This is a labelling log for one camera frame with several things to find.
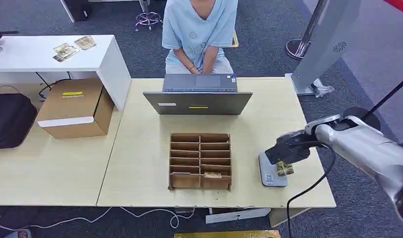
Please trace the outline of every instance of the light blue t-shirt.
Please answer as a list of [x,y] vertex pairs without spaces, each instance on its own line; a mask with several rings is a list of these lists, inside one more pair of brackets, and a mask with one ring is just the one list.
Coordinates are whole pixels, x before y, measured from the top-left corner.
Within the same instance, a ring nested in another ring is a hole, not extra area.
[[[183,47],[197,70],[203,66],[207,46],[232,44],[238,0],[216,0],[206,20],[197,15],[190,0],[168,0],[165,7],[162,46],[171,49],[166,63],[181,64],[173,50]],[[224,56],[219,48],[217,57]]]

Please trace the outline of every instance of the yellow mat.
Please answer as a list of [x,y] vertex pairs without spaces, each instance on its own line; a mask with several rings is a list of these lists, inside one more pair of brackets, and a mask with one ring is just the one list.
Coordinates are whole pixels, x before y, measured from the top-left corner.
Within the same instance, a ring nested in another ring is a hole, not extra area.
[[279,231],[179,233],[174,238],[280,238]]

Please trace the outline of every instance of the laptop keyboard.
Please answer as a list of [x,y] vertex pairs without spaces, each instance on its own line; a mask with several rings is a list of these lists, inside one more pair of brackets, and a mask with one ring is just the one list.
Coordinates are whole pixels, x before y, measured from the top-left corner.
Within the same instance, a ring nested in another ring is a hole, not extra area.
[[227,92],[235,93],[235,88],[165,88],[165,92]]

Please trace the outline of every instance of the cardboard organizer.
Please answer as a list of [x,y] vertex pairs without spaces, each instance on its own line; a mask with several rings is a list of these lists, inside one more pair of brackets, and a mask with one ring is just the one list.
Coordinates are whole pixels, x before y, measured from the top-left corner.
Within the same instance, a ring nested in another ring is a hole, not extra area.
[[172,133],[168,189],[230,190],[230,141],[229,134]]

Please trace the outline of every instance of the table surface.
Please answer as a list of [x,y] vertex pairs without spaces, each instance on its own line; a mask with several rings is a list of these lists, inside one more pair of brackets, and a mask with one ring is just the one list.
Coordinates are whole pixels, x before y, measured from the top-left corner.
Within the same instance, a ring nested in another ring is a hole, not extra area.
[[[4,36],[0,39],[0,72],[95,71],[114,35],[93,35],[96,46],[82,50],[74,41],[83,36]],[[68,43],[80,51],[64,62],[53,59],[55,47]]]
[[[32,100],[42,88],[15,86]],[[114,111],[106,136],[64,140],[34,125],[19,147],[0,149],[0,205],[95,206],[120,118]]]
[[[238,78],[241,92],[253,92],[239,116],[158,115],[142,95],[161,91],[163,79],[133,79],[98,199],[98,206],[285,207],[289,198],[323,174],[315,150],[294,164],[285,188],[264,187],[257,155],[278,136],[302,129],[305,119],[292,83],[284,78]],[[172,132],[230,133],[232,186],[228,190],[168,190]],[[291,207],[335,207],[327,180]]]

